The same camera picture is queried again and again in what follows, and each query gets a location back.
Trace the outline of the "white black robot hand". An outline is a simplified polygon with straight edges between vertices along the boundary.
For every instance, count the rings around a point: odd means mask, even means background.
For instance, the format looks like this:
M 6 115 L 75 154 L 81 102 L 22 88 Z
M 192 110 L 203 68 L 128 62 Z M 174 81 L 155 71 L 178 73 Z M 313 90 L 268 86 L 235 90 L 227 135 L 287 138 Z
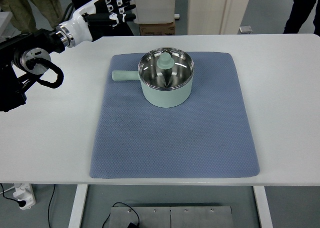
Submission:
M 127 14 L 136 6 L 133 0 L 71 0 L 75 12 L 70 20 L 57 26 L 66 36 L 68 47 L 83 41 L 94 42 L 101 37 L 132 36 L 127 22 L 136 16 Z

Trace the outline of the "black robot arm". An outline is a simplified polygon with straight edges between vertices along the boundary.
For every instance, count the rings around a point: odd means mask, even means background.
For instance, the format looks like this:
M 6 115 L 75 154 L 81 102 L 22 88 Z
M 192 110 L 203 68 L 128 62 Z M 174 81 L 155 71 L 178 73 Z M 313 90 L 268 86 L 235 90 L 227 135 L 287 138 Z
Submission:
M 0 110 L 8 112 L 26 103 L 26 91 L 35 83 L 55 89 L 64 80 L 50 53 L 68 46 L 60 31 L 41 29 L 20 34 L 0 44 Z

